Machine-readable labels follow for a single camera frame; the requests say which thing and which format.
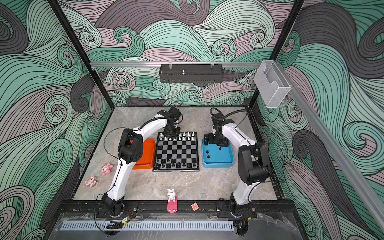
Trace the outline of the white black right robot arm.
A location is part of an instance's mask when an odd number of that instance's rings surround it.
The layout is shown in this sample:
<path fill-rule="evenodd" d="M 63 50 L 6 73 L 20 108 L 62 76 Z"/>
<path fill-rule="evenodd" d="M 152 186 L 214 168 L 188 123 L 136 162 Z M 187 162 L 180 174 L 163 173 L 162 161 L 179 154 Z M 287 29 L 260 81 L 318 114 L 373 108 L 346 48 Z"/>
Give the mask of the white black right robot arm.
<path fill-rule="evenodd" d="M 229 168 L 235 162 L 232 148 L 238 151 L 237 169 L 240 182 L 231 193 L 231 212 L 243 215 L 252 208 L 251 196 L 254 190 L 269 177 L 268 167 L 263 164 L 261 147 L 243 133 L 229 117 L 241 110 L 224 115 L 219 109 L 211 108 L 212 133 L 202 140 L 203 166 L 205 168 Z"/>

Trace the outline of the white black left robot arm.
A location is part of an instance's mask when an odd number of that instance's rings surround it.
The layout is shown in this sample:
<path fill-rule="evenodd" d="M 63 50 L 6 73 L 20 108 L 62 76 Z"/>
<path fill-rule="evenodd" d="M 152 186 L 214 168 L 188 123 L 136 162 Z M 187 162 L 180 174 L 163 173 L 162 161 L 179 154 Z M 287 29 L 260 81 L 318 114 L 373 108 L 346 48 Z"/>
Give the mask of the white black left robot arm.
<path fill-rule="evenodd" d="M 172 107 L 168 111 L 161 110 L 150 120 L 139 127 L 125 128 L 118 145 L 118 164 L 110 189 L 102 196 L 104 207 L 111 217 L 119 217 L 123 213 L 125 188 L 130 173 L 144 153 L 144 141 L 160 129 L 164 129 L 166 137 L 177 138 L 181 128 L 177 127 L 182 113 Z"/>

